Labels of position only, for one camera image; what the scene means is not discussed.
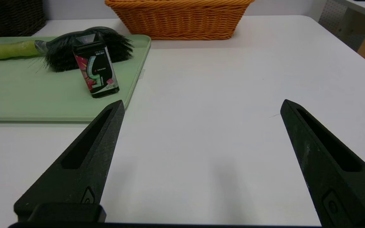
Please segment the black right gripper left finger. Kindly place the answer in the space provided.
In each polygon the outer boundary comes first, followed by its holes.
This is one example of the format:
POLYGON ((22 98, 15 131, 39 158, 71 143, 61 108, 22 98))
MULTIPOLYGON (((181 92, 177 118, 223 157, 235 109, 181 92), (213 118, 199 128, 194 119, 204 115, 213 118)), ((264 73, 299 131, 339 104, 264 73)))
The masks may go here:
POLYGON ((121 100, 107 105, 16 201, 19 223, 103 223, 100 205, 125 115, 121 100))

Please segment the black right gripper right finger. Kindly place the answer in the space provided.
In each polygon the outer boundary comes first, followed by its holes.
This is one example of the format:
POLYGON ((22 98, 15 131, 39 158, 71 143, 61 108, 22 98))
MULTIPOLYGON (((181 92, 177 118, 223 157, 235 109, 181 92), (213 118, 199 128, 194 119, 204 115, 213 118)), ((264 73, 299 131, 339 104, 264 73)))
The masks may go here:
POLYGON ((322 227, 365 228, 365 162, 301 105, 280 114, 322 227))

